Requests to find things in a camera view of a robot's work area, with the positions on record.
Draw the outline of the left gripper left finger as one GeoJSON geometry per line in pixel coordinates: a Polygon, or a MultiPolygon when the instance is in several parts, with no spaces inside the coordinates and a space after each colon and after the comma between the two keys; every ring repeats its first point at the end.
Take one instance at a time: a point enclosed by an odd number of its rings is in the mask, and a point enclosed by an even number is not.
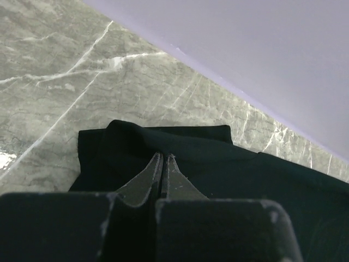
{"type": "Polygon", "coordinates": [[[115,192],[1,196],[1,261],[151,261],[163,157],[115,192]]]}

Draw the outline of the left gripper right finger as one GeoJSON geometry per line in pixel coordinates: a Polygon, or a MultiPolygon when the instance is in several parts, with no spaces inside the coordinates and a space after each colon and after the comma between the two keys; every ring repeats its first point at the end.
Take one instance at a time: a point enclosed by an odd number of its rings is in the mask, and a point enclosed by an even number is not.
{"type": "Polygon", "coordinates": [[[209,199],[168,156],[155,206],[156,261],[302,261],[282,206],[261,199],[209,199]]]}

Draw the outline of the black t shirt blue logo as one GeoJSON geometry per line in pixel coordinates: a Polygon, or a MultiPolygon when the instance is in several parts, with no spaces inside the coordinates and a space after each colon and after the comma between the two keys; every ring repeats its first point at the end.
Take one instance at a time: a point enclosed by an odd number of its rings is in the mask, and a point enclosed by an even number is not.
{"type": "Polygon", "coordinates": [[[73,192],[111,192],[156,153],[174,156],[205,196],[270,199],[289,214],[306,261],[348,261],[348,184],[316,170],[235,146],[227,125],[141,127],[120,120],[79,132],[73,192]]]}

